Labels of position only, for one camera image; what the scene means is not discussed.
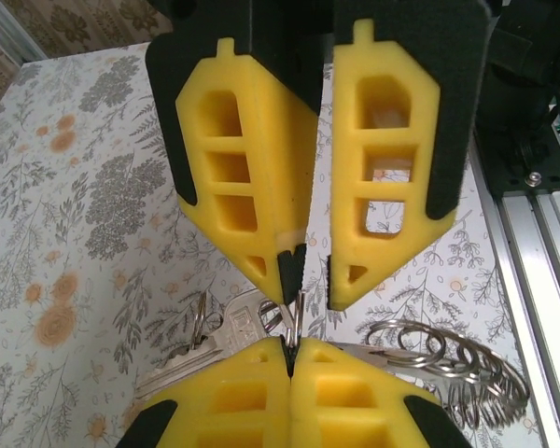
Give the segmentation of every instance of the key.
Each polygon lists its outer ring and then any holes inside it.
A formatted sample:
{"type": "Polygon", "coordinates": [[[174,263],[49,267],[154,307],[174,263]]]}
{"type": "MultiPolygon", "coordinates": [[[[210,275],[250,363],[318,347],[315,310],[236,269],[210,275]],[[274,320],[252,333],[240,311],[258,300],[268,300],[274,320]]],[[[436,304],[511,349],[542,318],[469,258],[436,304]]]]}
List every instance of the key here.
{"type": "MultiPolygon", "coordinates": [[[[222,325],[206,337],[194,350],[169,359],[166,364],[148,373],[138,382],[135,400],[146,401],[160,390],[182,381],[206,367],[243,350],[268,336],[268,330],[277,325],[274,316],[264,324],[261,314],[271,311],[269,299],[254,289],[232,299],[224,310],[222,325]]],[[[286,307],[279,307],[285,322],[291,316],[286,307]]]]}

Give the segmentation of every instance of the screw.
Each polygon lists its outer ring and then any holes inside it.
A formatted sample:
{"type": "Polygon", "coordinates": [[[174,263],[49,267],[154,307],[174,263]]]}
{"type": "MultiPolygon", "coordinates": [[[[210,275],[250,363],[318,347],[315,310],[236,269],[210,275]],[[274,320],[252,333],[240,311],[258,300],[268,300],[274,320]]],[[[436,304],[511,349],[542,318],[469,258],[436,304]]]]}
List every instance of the screw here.
{"type": "Polygon", "coordinates": [[[541,183],[541,174],[534,171],[525,179],[525,183],[529,187],[536,187],[541,183]]]}

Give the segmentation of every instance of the bolt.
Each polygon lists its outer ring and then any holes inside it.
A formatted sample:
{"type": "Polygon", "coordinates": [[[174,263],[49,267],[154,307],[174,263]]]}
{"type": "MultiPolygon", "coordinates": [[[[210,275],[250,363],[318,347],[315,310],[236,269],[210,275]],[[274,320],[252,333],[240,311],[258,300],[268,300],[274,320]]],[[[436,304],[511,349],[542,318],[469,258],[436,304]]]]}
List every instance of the bolt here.
{"type": "Polygon", "coordinates": [[[541,174],[534,171],[525,179],[525,183],[529,187],[536,187],[541,183],[541,174]]]}

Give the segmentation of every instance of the bundle of key rings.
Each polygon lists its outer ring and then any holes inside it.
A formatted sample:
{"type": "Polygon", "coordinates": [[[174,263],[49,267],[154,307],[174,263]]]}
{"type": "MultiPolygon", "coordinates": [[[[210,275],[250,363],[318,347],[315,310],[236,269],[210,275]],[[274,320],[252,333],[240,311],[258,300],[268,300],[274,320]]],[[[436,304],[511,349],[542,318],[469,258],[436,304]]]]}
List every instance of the bundle of key rings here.
{"type": "Polygon", "coordinates": [[[393,368],[389,370],[421,379],[461,428],[477,429],[482,423],[490,428],[507,427],[525,416],[530,397],[525,379],[487,346],[448,329],[398,319],[371,324],[365,343],[371,345],[371,336],[385,330],[398,333],[399,350],[381,353],[393,368]],[[425,354],[407,350],[404,338],[411,333],[425,335],[425,354]]]}

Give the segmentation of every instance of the floral tablecloth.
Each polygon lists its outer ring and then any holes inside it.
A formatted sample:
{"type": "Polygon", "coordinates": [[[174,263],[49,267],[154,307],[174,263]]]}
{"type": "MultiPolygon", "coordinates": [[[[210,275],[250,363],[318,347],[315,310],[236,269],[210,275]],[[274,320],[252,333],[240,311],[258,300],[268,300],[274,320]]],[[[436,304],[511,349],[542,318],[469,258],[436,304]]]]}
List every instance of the floral tablecloth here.
{"type": "MultiPolygon", "coordinates": [[[[0,447],[114,446],[137,375],[187,341],[199,292],[216,312],[251,288],[177,206],[145,50],[27,64],[0,104],[0,447]]],[[[415,318],[519,365],[470,170],[447,235],[346,313],[325,309],[330,87],[328,70],[305,332],[360,342],[374,320],[415,318]]],[[[398,226],[397,207],[373,207],[378,225],[398,226]]],[[[540,446],[531,410],[502,432],[467,435],[475,447],[540,446]]]]}

